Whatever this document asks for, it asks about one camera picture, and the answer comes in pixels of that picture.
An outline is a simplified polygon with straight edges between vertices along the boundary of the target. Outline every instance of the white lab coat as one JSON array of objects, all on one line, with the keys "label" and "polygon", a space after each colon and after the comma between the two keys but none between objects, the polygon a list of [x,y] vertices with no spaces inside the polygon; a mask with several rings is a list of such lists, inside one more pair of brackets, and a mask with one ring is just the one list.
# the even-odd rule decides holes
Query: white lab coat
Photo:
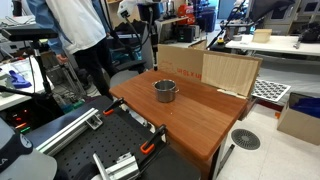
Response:
[{"label": "white lab coat", "polygon": [[61,30],[70,40],[60,38],[65,49],[73,54],[88,49],[106,37],[106,31],[92,0],[46,0]]}]

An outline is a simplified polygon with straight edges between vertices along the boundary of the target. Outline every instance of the wall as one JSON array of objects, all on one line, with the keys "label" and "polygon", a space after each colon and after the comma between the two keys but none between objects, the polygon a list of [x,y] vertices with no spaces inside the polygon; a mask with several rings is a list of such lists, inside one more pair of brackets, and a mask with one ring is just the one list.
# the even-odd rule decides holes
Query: wall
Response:
[{"label": "wall", "polygon": [[209,6],[214,6],[216,9],[218,9],[219,6],[219,0],[209,0],[210,5]]},{"label": "wall", "polygon": [[0,0],[0,18],[4,18],[5,16],[12,16],[12,8],[11,8],[11,0]]},{"label": "wall", "polygon": [[219,11],[218,19],[227,19],[231,13],[231,10],[234,7],[235,0],[220,0],[219,2]]}]

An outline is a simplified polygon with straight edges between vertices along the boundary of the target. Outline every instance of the wooden table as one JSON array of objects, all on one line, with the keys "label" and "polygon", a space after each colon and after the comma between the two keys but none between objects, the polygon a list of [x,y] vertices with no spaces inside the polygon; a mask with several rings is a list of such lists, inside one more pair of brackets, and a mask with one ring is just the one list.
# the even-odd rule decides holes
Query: wooden table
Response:
[{"label": "wooden table", "polygon": [[[156,100],[152,83],[161,79],[176,82],[180,91],[173,102]],[[124,97],[130,108],[155,126],[165,124],[172,144],[189,160],[202,162],[197,165],[207,175],[210,171],[207,162],[247,104],[247,100],[220,93],[214,87],[162,71],[147,71],[111,88],[110,92]]]}]

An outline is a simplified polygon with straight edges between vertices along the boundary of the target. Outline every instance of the blue object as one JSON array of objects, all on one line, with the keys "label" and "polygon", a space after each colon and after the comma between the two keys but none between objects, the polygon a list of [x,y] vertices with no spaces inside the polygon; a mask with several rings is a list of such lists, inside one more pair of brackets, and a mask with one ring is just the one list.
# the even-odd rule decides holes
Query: blue object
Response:
[{"label": "blue object", "polygon": [[62,111],[64,112],[64,114],[67,114],[68,112],[73,111],[73,106],[71,104],[68,105],[62,105],[61,106]]},{"label": "blue object", "polygon": [[[126,63],[128,61],[132,61],[130,60],[130,57],[127,53],[113,51],[112,49],[110,49],[110,52],[111,52],[112,60],[120,61],[120,64]],[[133,56],[135,60],[142,60],[141,51],[139,52],[133,51]]]},{"label": "blue object", "polygon": [[13,70],[10,70],[9,73],[12,77],[12,84],[16,89],[27,88],[31,86],[29,81],[26,81],[23,76],[17,74]]},{"label": "blue object", "polygon": [[214,9],[205,9],[197,18],[200,29],[205,29],[205,32],[213,32],[216,23],[216,13]]},{"label": "blue object", "polygon": [[303,98],[291,109],[320,118],[320,98]]}]

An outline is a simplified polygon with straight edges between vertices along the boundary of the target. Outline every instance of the cardboard box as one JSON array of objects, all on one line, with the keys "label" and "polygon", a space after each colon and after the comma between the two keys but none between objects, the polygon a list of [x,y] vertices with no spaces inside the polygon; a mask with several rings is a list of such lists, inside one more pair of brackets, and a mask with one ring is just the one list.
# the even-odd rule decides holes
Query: cardboard box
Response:
[{"label": "cardboard box", "polygon": [[206,41],[196,43],[189,48],[159,44],[159,70],[199,82],[205,75],[205,81],[202,82],[206,84],[232,91],[230,92],[232,95],[239,94],[245,98],[250,96],[262,60],[201,50],[205,45]]},{"label": "cardboard box", "polygon": [[320,145],[320,119],[291,109],[301,98],[309,96],[291,93],[283,107],[278,122],[278,130],[306,142]]},{"label": "cardboard box", "polygon": [[252,42],[267,43],[270,40],[272,29],[257,29],[254,31]]}]

